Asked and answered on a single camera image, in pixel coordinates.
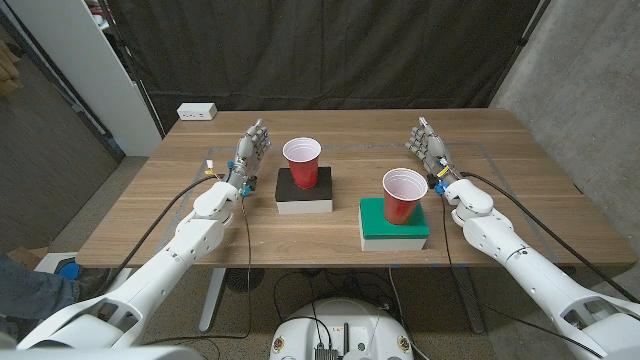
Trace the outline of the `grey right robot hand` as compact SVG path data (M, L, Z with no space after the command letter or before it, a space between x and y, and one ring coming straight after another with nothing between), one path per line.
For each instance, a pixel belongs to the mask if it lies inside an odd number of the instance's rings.
M461 179L450 152L441 137L424 116L418 118L419 125L413 127L405 147L414 154L427 171L430 188L443 192L449 185Z

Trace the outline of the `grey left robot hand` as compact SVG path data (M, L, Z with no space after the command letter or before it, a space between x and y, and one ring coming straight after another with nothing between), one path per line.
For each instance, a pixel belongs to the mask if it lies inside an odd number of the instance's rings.
M268 129L258 118L238 141L226 182L236 187L242 196L255 190L261 160L271 146Z

